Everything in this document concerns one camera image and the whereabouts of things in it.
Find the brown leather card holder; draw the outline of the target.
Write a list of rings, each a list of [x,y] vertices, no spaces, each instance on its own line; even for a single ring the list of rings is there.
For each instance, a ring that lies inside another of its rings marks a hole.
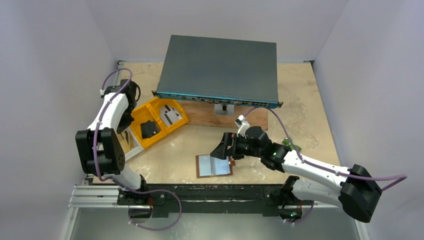
[[[210,155],[196,155],[195,164],[197,179],[231,176],[236,165],[230,157],[219,159]]]

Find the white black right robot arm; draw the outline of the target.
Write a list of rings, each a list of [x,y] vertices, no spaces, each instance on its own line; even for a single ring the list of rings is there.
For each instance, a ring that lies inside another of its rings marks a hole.
[[[210,156],[221,160],[256,157],[270,170],[303,177],[290,187],[296,199],[337,206],[363,223],[371,221],[383,192],[365,167],[331,165],[298,155],[288,146],[273,142],[259,126],[248,128],[244,135],[225,132]]]

